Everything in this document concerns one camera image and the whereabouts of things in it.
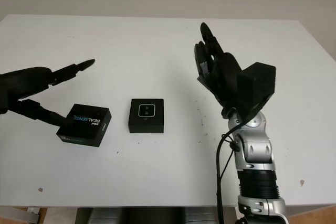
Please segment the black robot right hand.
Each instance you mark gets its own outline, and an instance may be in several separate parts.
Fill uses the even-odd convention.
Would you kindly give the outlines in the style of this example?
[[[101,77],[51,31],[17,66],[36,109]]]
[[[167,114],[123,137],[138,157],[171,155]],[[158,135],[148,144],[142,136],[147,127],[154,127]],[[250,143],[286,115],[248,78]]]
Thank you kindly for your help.
[[[223,107],[222,117],[229,119],[237,110],[237,74],[242,69],[231,53],[222,50],[205,22],[200,31],[202,40],[194,47],[197,79]]]

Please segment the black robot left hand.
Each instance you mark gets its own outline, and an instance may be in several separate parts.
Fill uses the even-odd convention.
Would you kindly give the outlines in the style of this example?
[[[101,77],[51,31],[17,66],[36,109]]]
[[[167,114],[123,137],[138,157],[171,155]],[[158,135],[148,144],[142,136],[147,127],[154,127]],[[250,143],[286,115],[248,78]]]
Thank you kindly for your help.
[[[28,97],[76,77],[95,63],[94,59],[71,64],[57,71],[46,67],[33,67],[1,74],[1,114],[8,111],[33,120],[40,120],[59,127],[70,127],[72,121],[43,108]]]

